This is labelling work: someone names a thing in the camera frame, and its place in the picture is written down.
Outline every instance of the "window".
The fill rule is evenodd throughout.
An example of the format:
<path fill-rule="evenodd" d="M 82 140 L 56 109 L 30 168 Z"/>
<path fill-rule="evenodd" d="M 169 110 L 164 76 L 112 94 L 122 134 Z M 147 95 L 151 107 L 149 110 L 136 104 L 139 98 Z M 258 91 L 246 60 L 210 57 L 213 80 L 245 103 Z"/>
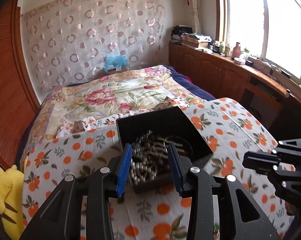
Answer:
<path fill-rule="evenodd" d="M 301 9 L 295 0 L 225 0 L 225 41 L 301 79 Z"/>

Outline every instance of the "blue blanket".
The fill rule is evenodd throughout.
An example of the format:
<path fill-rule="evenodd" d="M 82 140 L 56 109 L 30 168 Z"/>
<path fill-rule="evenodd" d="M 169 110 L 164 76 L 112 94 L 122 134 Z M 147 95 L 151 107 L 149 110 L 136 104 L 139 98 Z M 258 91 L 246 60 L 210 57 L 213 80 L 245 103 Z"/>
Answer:
<path fill-rule="evenodd" d="M 190 83 L 184 75 L 176 72 L 176 70 L 174 70 L 173 67 L 169 67 L 169 66 L 165 66 L 165 67 L 172 72 L 171 77 L 173 78 L 173 80 L 175 80 L 178 84 L 186 88 L 189 92 L 193 93 L 194 95 L 202 99 L 206 99 L 207 101 L 216 99 L 210 93 L 207 93 L 205 90 L 202 90 L 198 86 L 195 86 L 194 84 Z"/>

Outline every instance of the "wooden headboard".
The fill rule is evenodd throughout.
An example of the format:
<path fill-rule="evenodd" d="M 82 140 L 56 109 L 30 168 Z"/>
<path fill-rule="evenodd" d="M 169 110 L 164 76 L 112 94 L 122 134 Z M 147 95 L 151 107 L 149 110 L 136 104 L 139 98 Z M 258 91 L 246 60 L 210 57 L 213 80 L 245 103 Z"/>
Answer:
<path fill-rule="evenodd" d="M 0 10 L 0 166 L 15 162 L 20 139 L 39 103 L 34 97 L 20 41 L 17 0 L 7 0 Z"/>

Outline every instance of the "floral quilt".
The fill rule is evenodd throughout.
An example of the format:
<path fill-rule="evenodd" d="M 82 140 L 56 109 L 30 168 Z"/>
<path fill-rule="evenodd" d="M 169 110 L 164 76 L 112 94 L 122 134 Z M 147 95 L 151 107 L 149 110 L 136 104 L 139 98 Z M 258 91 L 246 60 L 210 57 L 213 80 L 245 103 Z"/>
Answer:
<path fill-rule="evenodd" d="M 170 71 L 162 65 L 105 76 L 76 87 L 57 88 L 42 104 L 29 133 L 21 163 L 37 143 L 54 139 L 66 120 L 81 120 L 89 116 L 97 120 L 131 110 L 152 109 L 167 96 L 182 97 L 191 105 L 205 101 L 175 82 Z"/>

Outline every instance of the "black box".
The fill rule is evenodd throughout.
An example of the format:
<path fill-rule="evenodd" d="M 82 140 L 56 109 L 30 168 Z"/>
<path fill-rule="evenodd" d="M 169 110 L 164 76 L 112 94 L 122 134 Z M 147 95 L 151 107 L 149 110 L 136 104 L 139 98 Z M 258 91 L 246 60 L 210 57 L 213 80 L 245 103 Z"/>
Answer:
<path fill-rule="evenodd" d="M 138 137 L 151 130 L 154 135 L 161 135 L 163 138 L 174 135 L 185 139 L 192 147 L 191 162 L 194 166 L 203 168 L 212 156 L 212 151 L 203 137 L 177 106 L 117 119 L 116 124 L 122 152 L 126 143 L 135 142 Z M 132 182 L 130 175 L 128 178 L 130 185 L 137 193 L 154 189 L 162 184 L 172 183 L 170 172 L 139 185 Z"/>

